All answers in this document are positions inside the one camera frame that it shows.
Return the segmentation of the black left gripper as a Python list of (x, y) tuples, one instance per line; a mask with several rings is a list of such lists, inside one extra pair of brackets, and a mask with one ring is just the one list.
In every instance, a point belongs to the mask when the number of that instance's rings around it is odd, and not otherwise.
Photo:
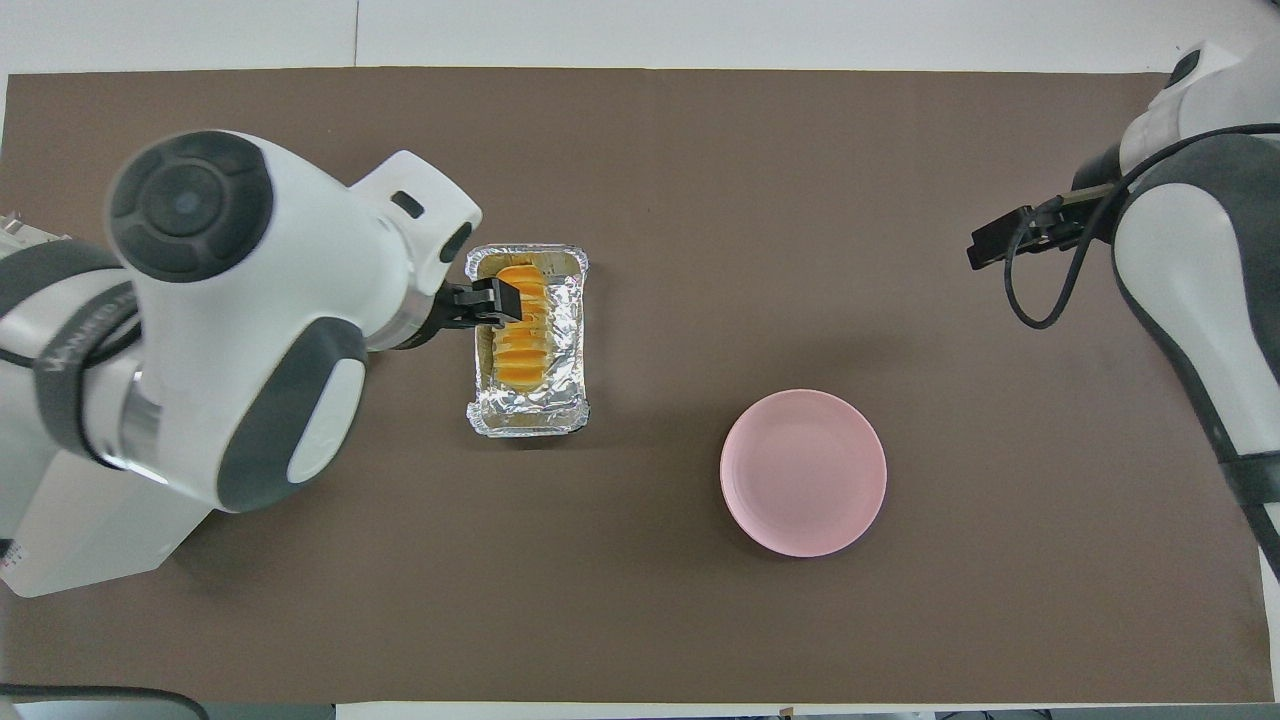
[[(467, 292), (470, 305), (462, 302)], [(477, 279), (471, 286), (445, 282), (435, 293), (425, 323), (399, 348), (417, 348), (442, 331), (471, 331), (476, 325), (507, 325), (522, 320), (524, 301), (516, 286), (498, 277)]]

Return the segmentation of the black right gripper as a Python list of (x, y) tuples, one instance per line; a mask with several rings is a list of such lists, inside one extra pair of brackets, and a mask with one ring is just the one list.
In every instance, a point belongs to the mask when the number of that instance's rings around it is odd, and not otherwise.
[(1110, 146), (1083, 161), (1073, 174), (1068, 192), (1044, 201), (1038, 209), (1023, 205), (974, 229), (966, 247), (970, 269), (978, 272), (1001, 261), (1012, 249), (1020, 254), (1065, 251), (1084, 234), (1091, 217), (1121, 177), (1120, 147)]

